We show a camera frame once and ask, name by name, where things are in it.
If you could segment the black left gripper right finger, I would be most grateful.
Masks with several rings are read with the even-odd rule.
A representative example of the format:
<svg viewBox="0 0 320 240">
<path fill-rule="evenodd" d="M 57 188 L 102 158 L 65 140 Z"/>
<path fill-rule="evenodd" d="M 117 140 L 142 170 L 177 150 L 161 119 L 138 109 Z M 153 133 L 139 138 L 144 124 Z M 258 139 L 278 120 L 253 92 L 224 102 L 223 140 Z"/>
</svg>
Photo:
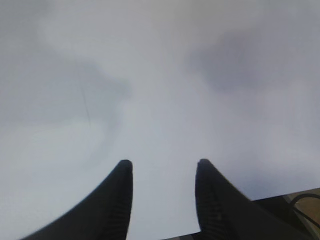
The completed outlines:
<svg viewBox="0 0 320 240">
<path fill-rule="evenodd" d="M 238 191 L 208 159 L 197 163 L 195 202 L 203 240 L 306 240 Z"/>
</svg>

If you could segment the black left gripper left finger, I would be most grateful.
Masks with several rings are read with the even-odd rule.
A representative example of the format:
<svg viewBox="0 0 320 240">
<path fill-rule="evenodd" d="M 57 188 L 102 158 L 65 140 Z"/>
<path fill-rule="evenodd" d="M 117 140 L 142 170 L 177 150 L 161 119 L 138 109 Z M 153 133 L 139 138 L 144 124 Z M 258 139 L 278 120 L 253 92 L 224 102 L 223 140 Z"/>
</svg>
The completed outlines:
<svg viewBox="0 0 320 240">
<path fill-rule="evenodd" d="M 125 240 L 133 201 L 133 165 L 121 160 L 85 199 L 27 240 Z"/>
</svg>

